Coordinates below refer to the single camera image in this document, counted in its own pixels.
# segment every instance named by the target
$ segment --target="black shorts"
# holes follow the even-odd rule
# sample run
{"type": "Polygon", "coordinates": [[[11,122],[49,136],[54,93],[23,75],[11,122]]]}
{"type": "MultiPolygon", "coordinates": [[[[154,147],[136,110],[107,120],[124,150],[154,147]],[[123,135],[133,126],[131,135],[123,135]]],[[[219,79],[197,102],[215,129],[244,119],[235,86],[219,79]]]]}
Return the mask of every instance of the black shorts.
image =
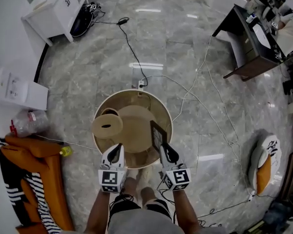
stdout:
{"type": "MultiPolygon", "coordinates": [[[[165,216],[170,217],[169,209],[165,201],[161,199],[152,199],[149,200],[144,206],[144,209],[162,213],[165,216]]],[[[119,195],[115,198],[114,202],[110,206],[110,212],[109,212],[109,221],[111,220],[111,217],[115,213],[119,213],[122,211],[128,211],[128,210],[134,210],[134,209],[141,209],[141,207],[134,202],[134,198],[131,195],[119,195]]]]}

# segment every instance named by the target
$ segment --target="white electrical cable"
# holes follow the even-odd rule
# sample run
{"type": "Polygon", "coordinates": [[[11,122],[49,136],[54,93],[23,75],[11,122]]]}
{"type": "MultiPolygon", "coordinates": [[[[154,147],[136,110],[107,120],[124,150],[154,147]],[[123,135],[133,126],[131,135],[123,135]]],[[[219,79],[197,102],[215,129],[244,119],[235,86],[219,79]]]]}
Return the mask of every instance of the white electrical cable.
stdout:
{"type": "Polygon", "coordinates": [[[85,147],[85,148],[88,148],[88,149],[91,149],[91,150],[98,150],[98,148],[92,148],[92,147],[88,147],[88,146],[83,146],[83,145],[80,145],[80,144],[77,144],[77,143],[73,143],[73,142],[68,142],[68,141],[54,139],[54,138],[47,138],[47,137],[44,137],[44,136],[41,136],[41,135],[36,135],[36,136],[41,137],[41,138],[45,138],[45,139],[48,139],[48,140],[54,140],[54,141],[68,143],[68,144],[71,144],[71,145],[85,147]]]}
{"type": "Polygon", "coordinates": [[[233,152],[234,156],[236,157],[236,159],[237,159],[237,161],[238,161],[238,163],[239,163],[240,170],[241,170],[241,173],[242,173],[242,175],[243,175],[243,180],[244,180],[244,183],[245,183],[246,190],[247,190],[247,192],[248,192],[249,195],[252,195],[252,194],[249,192],[248,184],[247,184],[247,182],[246,182],[246,180],[245,180],[245,176],[246,176],[246,174],[243,172],[243,169],[242,169],[242,164],[241,164],[241,146],[240,146],[240,144],[239,144],[239,136],[238,136],[238,134],[237,134],[237,132],[236,132],[236,130],[235,130],[235,127],[234,127],[234,125],[233,125],[233,123],[232,123],[232,121],[231,121],[231,119],[230,119],[230,117],[229,117],[229,115],[228,115],[228,112],[227,112],[227,109],[226,109],[225,103],[224,103],[223,99],[221,98],[220,92],[219,92],[219,90],[217,89],[217,87],[215,86],[215,84],[214,84],[214,82],[213,82],[213,80],[212,80],[212,77],[211,77],[211,74],[210,74],[210,71],[209,71],[209,67],[208,67],[208,65],[207,65],[207,63],[206,63],[206,56],[207,56],[207,53],[208,53],[208,50],[209,50],[209,45],[210,45],[211,37],[212,37],[212,36],[210,36],[210,39],[209,39],[209,41],[208,41],[208,46],[207,46],[207,49],[206,49],[206,52],[205,52],[204,61],[203,61],[203,63],[201,64],[200,68],[196,71],[196,76],[195,76],[195,79],[194,79],[193,84],[192,84],[192,86],[191,86],[190,89],[187,89],[185,86],[183,86],[183,85],[180,84],[179,82],[177,82],[177,81],[175,81],[174,79],[172,79],[172,78],[170,78],[170,77],[168,77],[168,76],[165,76],[165,75],[154,75],[154,76],[148,76],[147,78],[149,78],[149,77],[166,77],[166,78],[170,79],[171,81],[177,83],[179,86],[181,86],[183,89],[185,89],[185,90],[187,91],[187,93],[186,93],[186,94],[184,95],[184,97],[183,97],[183,100],[182,100],[182,103],[181,103],[181,107],[180,107],[180,112],[179,112],[179,114],[178,114],[178,115],[172,120],[173,122],[176,120],[176,118],[178,118],[178,117],[181,115],[181,113],[182,113],[182,108],[183,108],[183,104],[184,104],[184,102],[185,102],[185,98],[186,98],[186,96],[187,96],[188,94],[193,95],[193,96],[199,101],[199,103],[200,103],[200,104],[201,104],[201,105],[207,110],[209,116],[211,117],[211,119],[212,119],[212,120],[215,122],[215,124],[217,125],[217,127],[218,127],[220,133],[223,135],[223,137],[224,137],[225,141],[227,142],[227,144],[231,147],[232,152],[233,152]],[[210,111],[207,109],[207,107],[206,107],[206,106],[200,101],[200,99],[199,99],[198,96],[196,96],[194,93],[191,92],[191,89],[194,87],[195,82],[196,82],[196,80],[197,80],[198,73],[199,73],[200,69],[203,67],[204,63],[205,63],[206,66],[207,66],[207,69],[208,69],[208,72],[209,72],[209,77],[210,77],[211,83],[212,83],[212,85],[214,86],[214,88],[216,89],[216,91],[218,92],[218,95],[219,95],[219,97],[220,97],[220,99],[221,99],[221,101],[222,101],[222,103],[223,103],[223,105],[224,105],[224,108],[225,108],[225,112],[226,112],[227,118],[229,119],[230,124],[231,124],[231,126],[232,126],[232,128],[233,128],[233,130],[234,130],[234,132],[235,132],[235,135],[236,135],[236,137],[237,137],[237,141],[231,141],[231,140],[228,140],[228,139],[226,138],[225,134],[224,134],[223,131],[220,129],[220,127],[219,127],[217,121],[213,118],[213,116],[211,115],[211,113],[210,113],[210,111]],[[234,150],[233,150],[233,145],[238,145],[238,147],[239,147],[239,157],[238,157],[238,156],[236,155],[236,153],[234,152],[234,150]]]}

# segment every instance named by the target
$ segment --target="black desk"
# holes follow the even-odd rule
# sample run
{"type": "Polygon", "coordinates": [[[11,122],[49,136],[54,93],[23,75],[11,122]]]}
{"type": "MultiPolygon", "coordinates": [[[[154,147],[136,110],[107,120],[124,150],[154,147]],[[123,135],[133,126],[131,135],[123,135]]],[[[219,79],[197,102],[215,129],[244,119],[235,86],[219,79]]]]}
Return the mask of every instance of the black desk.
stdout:
{"type": "MultiPolygon", "coordinates": [[[[248,16],[249,14],[246,9],[234,5],[233,9],[212,35],[215,37],[219,31],[227,31],[237,60],[237,68],[224,76],[224,78],[232,75],[241,75],[243,76],[242,80],[247,81],[280,64],[280,61],[274,57],[273,49],[265,47],[257,39],[252,29],[253,23],[251,23],[251,27],[246,23],[248,16]]],[[[266,37],[271,47],[276,45],[271,34],[266,34],[266,37]]]]}

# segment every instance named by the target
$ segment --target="plastic bag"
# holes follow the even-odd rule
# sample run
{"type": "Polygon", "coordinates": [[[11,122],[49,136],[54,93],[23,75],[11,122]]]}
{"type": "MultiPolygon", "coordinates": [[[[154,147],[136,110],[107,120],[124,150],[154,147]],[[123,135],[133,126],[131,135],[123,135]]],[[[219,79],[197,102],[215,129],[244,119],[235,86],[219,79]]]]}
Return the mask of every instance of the plastic bag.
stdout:
{"type": "Polygon", "coordinates": [[[11,120],[10,130],[16,137],[26,137],[40,133],[49,127],[49,120],[45,111],[20,111],[11,120]]]}

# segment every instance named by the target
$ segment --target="marble floor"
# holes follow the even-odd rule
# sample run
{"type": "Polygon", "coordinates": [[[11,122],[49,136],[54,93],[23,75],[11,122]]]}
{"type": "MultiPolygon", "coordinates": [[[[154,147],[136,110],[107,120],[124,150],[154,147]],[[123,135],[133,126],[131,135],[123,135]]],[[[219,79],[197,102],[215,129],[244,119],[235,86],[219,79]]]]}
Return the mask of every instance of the marble floor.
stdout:
{"type": "MultiPolygon", "coordinates": [[[[140,62],[164,67],[161,71],[145,70],[147,76],[166,75],[187,88],[191,87],[196,69],[204,60],[211,33],[225,16],[210,9],[204,0],[90,1],[101,4],[106,12],[103,21],[117,22],[122,17],[130,17],[122,28],[140,62]]],[[[49,88],[47,113],[51,127],[45,134],[95,148],[91,122],[97,107],[114,92],[137,87],[137,81],[143,76],[139,69],[129,66],[136,60],[117,25],[97,23],[73,43],[64,36],[54,38],[53,42],[39,81],[49,88]]],[[[280,72],[282,69],[285,74],[284,67],[247,82],[242,82],[239,76],[223,79],[234,68],[235,61],[228,42],[219,38],[211,39],[206,61],[238,133],[244,172],[260,133],[272,132],[280,139],[281,166],[265,191],[276,196],[288,155],[293,151],[293,118],[287,115],[288,98],[282,90],[285,78],[280,72]]],[[[151,77],[148,82],[146,90],[160,98],[175,117],[185,90],[165,77],[151,77]]],[[[208,108],[226,138],[237,141],[206,65],[199,71],[192,91],[208,108]]],[[[202,104],[187,96],[183,113],[173,126],[171,143],[183,150],[191,168],[192,183],[186,192],[197,216],[208,214],[212,208],[220,210],[246,201],[248,193],[238,161],[202,104]],[[213,154],[223,155],[220,159],[197,162],[198,156],[213,154]]],[[[72,148],[74,154],[63,158],[64,187],[76,230],[83,231],[99,190],[97,169],[101,156],[96,150],[75,145],[72,148]]],[[[155,171],[159,169],[159,164],[154,166],[155,171]]],[[[153,177],[151,183],[157,187],[159,176],[154,173],[153,177]]],[[[228,232],[242,233],[263,217],[271,201],[269,197],[255,197],[249,203],[201,219],[207,226],[217,223],[228,232]]]]}

